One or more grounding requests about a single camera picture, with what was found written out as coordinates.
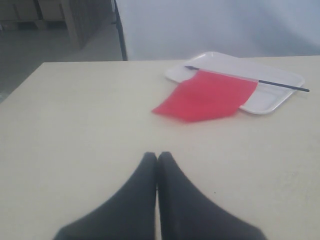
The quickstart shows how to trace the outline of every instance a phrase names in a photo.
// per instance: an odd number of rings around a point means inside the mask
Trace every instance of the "beige table surface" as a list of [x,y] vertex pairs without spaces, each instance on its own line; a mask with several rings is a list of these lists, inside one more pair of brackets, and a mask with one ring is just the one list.
[[171,151],[269,240],[320,239],[320,56],[252,60],[302,75],[311,92],[272,114],[188,124],[150,112],[180,61],[41,65],[0,104],[0,239],[52,239],[112,196],[146,151]]

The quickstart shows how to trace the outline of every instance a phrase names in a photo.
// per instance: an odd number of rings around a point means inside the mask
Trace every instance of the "white curtain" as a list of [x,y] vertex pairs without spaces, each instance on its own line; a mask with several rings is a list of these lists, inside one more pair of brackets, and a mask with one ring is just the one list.
[[320,0],[116,0],[129,60],[320,54]]

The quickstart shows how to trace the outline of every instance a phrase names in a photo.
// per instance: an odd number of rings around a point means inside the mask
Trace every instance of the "red flag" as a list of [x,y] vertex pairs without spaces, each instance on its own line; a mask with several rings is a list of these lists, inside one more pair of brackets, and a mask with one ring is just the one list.
[[249,99],[257,85],[255,81],[199,70],[152,112],[186,122],[227,117]]

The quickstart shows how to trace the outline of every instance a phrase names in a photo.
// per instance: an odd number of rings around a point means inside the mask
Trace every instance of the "white tray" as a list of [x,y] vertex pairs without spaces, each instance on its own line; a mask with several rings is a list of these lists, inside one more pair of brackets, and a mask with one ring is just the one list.
[[[305,83],[300,75],[214,51],[205,52],[168,69],[165,76],[177,83],[192,78],[196,71],[189,70],[184,66],[194,66],[217,73],[296,87],[301,87]],[[283,103],[294,91],[289,88],[259,83],[251,97],[240,109],[252,114],[268,114]]]

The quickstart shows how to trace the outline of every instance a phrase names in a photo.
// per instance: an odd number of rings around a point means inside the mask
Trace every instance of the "floor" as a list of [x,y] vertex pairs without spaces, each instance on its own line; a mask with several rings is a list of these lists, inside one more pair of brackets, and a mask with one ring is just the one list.
[[21,28],[0,31],[0,103],[44,62],[122,60],[118,31],[110,21],[81,50],[71,46],[64,23],[48,30]]

